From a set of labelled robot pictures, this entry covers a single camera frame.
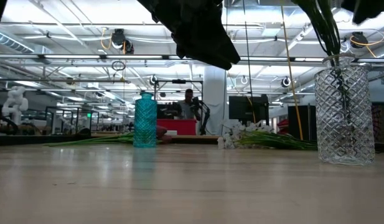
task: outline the ceiling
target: ceiling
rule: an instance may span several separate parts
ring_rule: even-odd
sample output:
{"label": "ceiling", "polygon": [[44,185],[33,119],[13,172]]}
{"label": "ceiling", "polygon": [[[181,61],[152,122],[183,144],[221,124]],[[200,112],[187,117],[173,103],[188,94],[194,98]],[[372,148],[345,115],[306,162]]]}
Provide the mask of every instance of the ceiling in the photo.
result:
{"label": "ceiling", "polygon": [[[223,9],[222,21],[224,28],[232,39],[240,56],[250,57],[284,57],[286,47],[282,23],[281,8],[277,4],[257,3],[248,1],[246,15],[239,3]],[[135,55],[175,55],[176,45],[171,39],[171,33],[161,24],[156,24],[150,13],[137,0],[58,0],[40,1],[43,9],[25,0],[8,0],[2,17],[0,33],[29,46],[32,49],[44,46],[51,54],[123,54],[109,45],[108,38],[115,28],[125,30],[126,37],[134,45]],[[363,32],[370,43],[370,50],[376,57],[384,56],[384,12],[376,19],[370,19],[360,26],[352,24],[349,12],[336,9],[333,11],[339,27],[341,38],[349,40],[352,32]],[[326,55],[321,49],[309,19],[300,8],[290,4],[284,8],[286,33],[289,42],[290,57],[319,57]],[[357,57],[374,57],[367,48],[353,49],[349,42],[343,44],[342,51],[352,52]],[[0,54],[19,54],[20,52],[0,44]],[[115,71],[110,66],[114,60],[60,60],[52,59],[50,64],[37,63],[31,59],[0,59],[0,77],[2,78],[43,78],[63,79],[73,77],[84,80],[106,80],[94,84],[94,88],[102,90],[151,90],[149,79],[155,75],[159,80],[203,80],[206,67],[209,65],[193,60],[122,60],[127,64],[123,71]],[[308,65],[293,65],[292,73],[296,86],[303,88],[313,79],[313,76],[323,67]],[[247,91],[250,84],[243,84],[241,79],[251,75],[253,91],[282,91],[280,80],[289,76],[287,63],[268,65],[253,63],[234,65],[228,72],[227,85],[230,92]],[[131,84],[119,82],[121,77]],[[50,89],[85,89],[87,83],[67,85],[59,82],[44,82],[40,86]],[[193,88],[198,92],[198,86],[165,84],[162,91],[184,91]],[[69,93],[51,91],[60,96],[74,96],[89,101],[99,102],[93,92]],[[116,100],[122,99],[132,103],[138,94],[136,92],[113,92]],[[167,100],[182,99],[182,94],[171,93]]]}

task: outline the person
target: person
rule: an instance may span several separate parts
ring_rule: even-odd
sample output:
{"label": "person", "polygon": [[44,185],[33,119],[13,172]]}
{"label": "person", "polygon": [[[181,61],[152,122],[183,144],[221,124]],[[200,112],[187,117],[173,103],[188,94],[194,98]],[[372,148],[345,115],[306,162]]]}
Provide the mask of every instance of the person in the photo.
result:
{"label": "person", "polygon": [[181,113],[178,114],[179,119],[194,119],[196,117],[197,121],[201,120],[199,109],[193,106],[192,99],[193,90],[187,89],[185,91],[185,99],[178,101],[181,110]]}

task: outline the computer monitor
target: computer monitor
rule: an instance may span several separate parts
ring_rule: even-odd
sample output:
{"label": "computer monitor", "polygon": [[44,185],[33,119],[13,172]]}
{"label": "computer monitor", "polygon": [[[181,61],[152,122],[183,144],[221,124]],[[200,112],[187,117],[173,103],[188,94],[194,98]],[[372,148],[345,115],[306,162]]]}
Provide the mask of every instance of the computer monitor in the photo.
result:
{"label": "computer monitor", "polygon": [[254,108],[255,121],[265,120],[266,125],[269,125],[268,97],[266,95],[255,96],[251,102],[253,102],[253,106],[247,96],[229,96],[229,119],[238,119],[243,124],[246,124],[247,121],[253,122]]}

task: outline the white column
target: white column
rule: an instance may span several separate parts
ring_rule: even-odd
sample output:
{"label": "white column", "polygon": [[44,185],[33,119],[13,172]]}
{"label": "white column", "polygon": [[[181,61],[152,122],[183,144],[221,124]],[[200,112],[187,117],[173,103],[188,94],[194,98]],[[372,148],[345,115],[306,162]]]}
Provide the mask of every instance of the white column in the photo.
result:
{"label": "white column", "polygon": [[203,102],[210,108],[211,117],[207,122],[207,134],[222,135],[221,122],[224,117],[224,109],[227,102],[225,70],[214,66],[207,66],[204,69],[204,90]]}

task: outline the blue vase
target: blue vase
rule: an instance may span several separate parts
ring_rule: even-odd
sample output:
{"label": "blue vase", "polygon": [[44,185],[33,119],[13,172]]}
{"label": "blue vase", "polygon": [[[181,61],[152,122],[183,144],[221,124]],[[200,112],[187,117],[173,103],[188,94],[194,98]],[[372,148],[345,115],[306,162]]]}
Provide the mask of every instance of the blue vase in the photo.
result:
{"label": "blue vase", "polygon": [[157,102],[152,93],[141,93],[135,103],[134,147],[156,146]]}

